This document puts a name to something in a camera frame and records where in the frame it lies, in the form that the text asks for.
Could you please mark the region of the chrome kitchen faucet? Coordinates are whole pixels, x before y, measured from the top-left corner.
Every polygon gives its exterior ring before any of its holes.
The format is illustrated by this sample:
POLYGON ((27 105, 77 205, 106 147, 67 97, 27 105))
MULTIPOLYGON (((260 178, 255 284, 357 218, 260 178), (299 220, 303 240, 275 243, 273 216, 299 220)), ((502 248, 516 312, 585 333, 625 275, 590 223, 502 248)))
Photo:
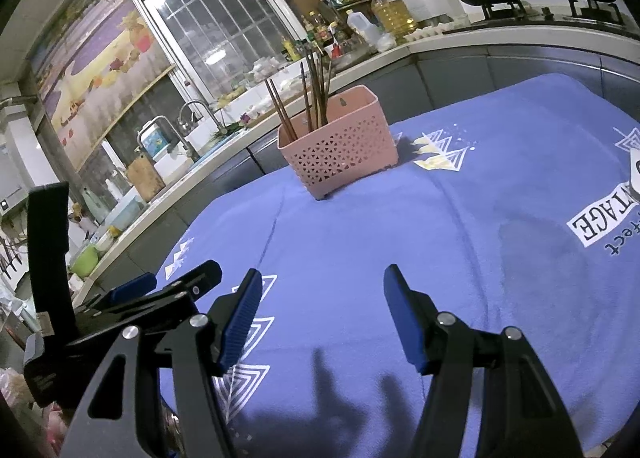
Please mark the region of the chrome kitchen faucet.
POLYGON ((178 139, 180 140, 180 143, 183 144, 183 147, 186 150, 186 154, 194 162, 197 162, 198 160, 201 159, 200 154, 196 151, 194 146, 178 131, 178 129, 163 114, 160 114, 159 116, 156 116, 156 117, 152 118, 148 122, 145 122, 145 124, 137 132, 137 144, 138 144, 138 146, 140 148, 144 148, 144 145, 142 144, 142 135, 143 135, 143 133, 146 132, 147 130, 151 129, 152 126, 155 126, 157 124, 157 122, 165 122, 166 123, 166 126, 168 126, 168 128, 171 129, 171 131, 175 134, 175 136, 178 137, 178 139))

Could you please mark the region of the barred kitchen window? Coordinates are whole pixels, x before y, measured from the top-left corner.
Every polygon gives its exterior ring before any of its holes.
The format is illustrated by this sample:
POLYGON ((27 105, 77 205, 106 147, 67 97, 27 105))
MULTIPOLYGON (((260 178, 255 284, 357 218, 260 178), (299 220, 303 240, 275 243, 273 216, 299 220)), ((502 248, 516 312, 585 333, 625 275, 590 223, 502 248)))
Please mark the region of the barred kitchen window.
POLYGON ((233 97, 295 58, 267 0, 140 0, 188 75, 213 98, 233 97))

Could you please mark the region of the wooden cutting board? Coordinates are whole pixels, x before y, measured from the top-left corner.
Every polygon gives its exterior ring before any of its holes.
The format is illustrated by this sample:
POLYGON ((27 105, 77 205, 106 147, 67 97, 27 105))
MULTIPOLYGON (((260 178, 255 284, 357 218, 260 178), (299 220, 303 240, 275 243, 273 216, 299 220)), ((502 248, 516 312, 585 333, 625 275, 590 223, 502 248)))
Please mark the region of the wooden cutting board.
POLYGON ((165 182, 153 163, 143 154, 137 155, 127 166, 126 177, 145 202, 150 202, 165 188, 165 182))

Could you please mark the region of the pink perforated utensil basket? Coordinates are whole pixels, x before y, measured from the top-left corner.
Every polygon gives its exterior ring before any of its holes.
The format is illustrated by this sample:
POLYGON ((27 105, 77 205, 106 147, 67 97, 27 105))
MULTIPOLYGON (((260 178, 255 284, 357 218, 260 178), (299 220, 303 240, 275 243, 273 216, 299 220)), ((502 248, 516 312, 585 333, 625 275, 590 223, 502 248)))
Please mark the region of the pink perforated utensil basket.
POLYGON ((278 129, 278 149, 316 199, 390 168, 399 155, 378 96, 364 85, 328 101, 329 123, 312 132, 301 112, 291 119, 296 139, 278 129))

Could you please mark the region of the white tag on table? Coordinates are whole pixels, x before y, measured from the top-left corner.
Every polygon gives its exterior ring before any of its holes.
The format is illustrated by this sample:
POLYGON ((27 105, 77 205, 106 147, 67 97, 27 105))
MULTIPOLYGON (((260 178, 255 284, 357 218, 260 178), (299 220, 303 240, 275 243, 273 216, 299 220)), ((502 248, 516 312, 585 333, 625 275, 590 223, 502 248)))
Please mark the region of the white tag on table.
POLYGON ((640 149, 631 148, 629 151, 629 190, 636 197, 640 198, 640 149))

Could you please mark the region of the white plastic jug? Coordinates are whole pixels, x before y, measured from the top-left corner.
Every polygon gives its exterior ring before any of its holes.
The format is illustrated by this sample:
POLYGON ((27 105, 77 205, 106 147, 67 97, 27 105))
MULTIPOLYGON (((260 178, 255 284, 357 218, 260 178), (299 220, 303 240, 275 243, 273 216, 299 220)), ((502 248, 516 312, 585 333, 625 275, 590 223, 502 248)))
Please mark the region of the white plastic jug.
POLYGON ((356 32, 360 38, 366 42, 372 48, 376 47, 376 44, 381 39, 382 33, 378 30, 376 25, 367 18, 365 14, 361 12, 355 12, 354 10, 348 10, 347 25, 356 32))

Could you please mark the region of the yellow cooking oil bottle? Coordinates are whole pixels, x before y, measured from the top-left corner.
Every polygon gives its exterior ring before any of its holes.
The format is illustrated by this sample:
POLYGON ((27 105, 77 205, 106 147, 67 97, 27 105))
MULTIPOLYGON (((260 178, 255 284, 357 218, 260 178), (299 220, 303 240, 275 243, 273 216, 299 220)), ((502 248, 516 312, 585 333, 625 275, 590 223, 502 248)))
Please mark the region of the yellow cooking oil bottle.
POLYGON ((371 8, 385 31, 396 38, 416 31, 416 20, 403 0, 372 0, 371 8))

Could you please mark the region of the fruit wall poster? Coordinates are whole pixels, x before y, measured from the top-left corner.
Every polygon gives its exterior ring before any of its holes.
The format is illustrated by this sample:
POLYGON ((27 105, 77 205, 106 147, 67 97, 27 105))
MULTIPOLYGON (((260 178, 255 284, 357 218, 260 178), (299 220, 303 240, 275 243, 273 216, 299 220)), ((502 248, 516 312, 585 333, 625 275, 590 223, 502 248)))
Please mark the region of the fruit wall poster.
POLYGON ((70 0, 32 55, 40 100, 76 170, 171 69, 132 0, 70 0))

